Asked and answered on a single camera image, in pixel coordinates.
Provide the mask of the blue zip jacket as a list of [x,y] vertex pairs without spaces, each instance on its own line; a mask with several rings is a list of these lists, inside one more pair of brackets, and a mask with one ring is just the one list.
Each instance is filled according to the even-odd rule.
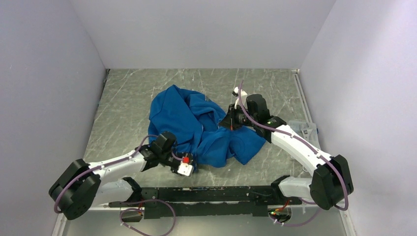
[[232,157],[245,165],[266,141],[247,127],[231,131],[219,126],[225,116],[203,93],[172,85],[151,102],[149,141],[168,131],[177,138],[176,152],[191,153],[199,165],[222,168]]

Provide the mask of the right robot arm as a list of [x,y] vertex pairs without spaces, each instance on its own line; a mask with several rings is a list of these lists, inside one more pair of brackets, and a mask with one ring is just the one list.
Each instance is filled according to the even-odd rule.
[[282,176],[271,186],[271,198],[283,204],[289,198],[311,200],[324,210],[346,210],[354,187],[349,164],[342,155],[332,156],[298,135],[283,119],[272,116],[260,94],[247,96],[246,104],[236,99],[219,125],[229,130],[252,127],[267,142],[289,153],[310,173],[310,178]]

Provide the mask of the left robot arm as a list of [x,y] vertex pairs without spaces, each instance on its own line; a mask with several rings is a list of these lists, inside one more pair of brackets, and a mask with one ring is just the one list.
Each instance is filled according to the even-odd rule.
[[111,202],[136,206],[142,197],[140,185],[129,176],[158,165],[168,166],[174,174],[189,177],[195,158],[190,152],[179,152],[178,142],[171,132],[147,135],[148,144],[118,157],[104,161],[73,161],[49,189],[54,200],[54,212],[73,220],[91,207]]

